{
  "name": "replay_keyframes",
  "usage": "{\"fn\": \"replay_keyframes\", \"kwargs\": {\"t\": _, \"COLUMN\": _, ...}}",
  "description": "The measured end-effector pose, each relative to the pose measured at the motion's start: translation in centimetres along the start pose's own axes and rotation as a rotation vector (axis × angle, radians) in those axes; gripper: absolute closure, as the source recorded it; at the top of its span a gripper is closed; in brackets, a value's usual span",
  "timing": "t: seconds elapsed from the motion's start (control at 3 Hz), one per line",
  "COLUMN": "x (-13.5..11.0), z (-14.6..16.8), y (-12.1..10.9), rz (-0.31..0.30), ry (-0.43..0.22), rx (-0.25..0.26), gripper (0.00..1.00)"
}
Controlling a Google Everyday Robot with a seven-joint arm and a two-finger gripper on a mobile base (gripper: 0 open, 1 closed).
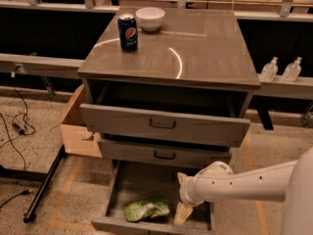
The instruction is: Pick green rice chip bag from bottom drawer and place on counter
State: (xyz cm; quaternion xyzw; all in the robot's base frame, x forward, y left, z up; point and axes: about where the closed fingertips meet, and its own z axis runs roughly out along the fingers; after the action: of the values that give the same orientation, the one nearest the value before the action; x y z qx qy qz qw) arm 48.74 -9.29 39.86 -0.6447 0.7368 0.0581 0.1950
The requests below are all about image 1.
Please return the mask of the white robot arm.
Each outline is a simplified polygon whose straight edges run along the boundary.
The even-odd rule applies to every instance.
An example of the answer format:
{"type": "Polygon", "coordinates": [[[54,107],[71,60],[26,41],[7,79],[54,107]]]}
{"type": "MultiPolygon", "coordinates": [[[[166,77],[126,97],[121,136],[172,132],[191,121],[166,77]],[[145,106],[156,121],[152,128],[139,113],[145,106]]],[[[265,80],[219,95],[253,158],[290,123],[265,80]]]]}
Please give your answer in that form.
{"type": "Polygon", "coordinates": [[[313,235],[313,149],[298,160],[235,174],[215,162],[194,176],[177,174],[180,202],[174,223],[182,225],[193,208],[220,200],[284,204],[280,235],[313,235]]]}

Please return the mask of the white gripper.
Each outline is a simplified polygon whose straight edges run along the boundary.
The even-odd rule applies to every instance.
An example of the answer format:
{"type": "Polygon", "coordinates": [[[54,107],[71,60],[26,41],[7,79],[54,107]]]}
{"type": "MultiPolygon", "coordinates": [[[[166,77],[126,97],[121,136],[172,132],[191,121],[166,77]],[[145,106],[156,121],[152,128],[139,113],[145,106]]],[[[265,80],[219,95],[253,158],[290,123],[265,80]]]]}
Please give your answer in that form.
{"type": "Polygon", "coordinates": [[[174,225],[181,226],[193,212],[193,208],[204,202],[195,190],[194,179],[183,172],[177,173],[179,181],[179,196],[181,202],[178,203],[174,216],[174,225]]]}

